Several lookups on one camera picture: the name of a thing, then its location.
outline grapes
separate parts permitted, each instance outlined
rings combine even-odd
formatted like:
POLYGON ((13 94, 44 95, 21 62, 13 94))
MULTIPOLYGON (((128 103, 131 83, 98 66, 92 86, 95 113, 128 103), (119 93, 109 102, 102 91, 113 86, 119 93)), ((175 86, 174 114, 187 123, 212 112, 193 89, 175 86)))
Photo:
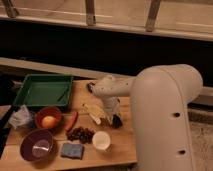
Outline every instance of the grapes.
POLYGON ((91 143, 94 133, 88 128, 78 127, 67 133, 67 139, 70 141, 79 140, 82 144, 91 143))

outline green tray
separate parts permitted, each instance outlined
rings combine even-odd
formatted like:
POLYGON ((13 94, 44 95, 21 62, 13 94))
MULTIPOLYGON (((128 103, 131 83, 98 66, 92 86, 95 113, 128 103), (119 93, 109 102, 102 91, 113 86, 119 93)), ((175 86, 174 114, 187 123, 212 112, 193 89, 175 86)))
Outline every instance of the green tray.
POLYGON ((45 106, 68 107, 73 76, 60 74, 29 74, 25 77, 14 107, 26 105, 30 109, 45 106))

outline purple bowl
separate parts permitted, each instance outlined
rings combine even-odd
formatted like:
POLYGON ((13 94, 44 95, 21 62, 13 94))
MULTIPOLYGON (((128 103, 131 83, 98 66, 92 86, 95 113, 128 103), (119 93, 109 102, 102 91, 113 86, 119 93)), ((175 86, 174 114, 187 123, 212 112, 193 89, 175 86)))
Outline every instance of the purple bowl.
POLYGON ((52 134, 46 129, 36 129, 25 136, 20 153, 26 161, 35 162, 47 157, 52 148, 52 134))

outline yellow food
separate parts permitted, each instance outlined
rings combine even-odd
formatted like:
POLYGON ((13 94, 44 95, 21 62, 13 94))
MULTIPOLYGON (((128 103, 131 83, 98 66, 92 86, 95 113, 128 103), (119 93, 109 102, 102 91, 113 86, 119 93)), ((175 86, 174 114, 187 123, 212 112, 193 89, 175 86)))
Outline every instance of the yellow food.
POLYGON ((45 116, 41 122, 42 127, 46 129, 53 128, 55 124, 56 124, 56 118, 54 118, 53 116, 45 116))
POLYGON ((86 108, 87 112, 89 114, 93 115, 94 117, 106 118, 106 116, 107 116, 105 111, 101 107, 99 107, 98 105, 84 104, 84 107, 86 108))

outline dark floor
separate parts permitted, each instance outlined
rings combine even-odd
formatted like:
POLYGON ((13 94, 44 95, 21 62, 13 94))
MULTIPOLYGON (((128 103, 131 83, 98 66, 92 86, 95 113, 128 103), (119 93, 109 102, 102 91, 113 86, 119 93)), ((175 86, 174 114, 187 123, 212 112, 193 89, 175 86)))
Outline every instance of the dark floor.
POLYGON ((136 75, 152 65, 186 63, 213 86, 213 42, 0 21, 0 56, 136 75))

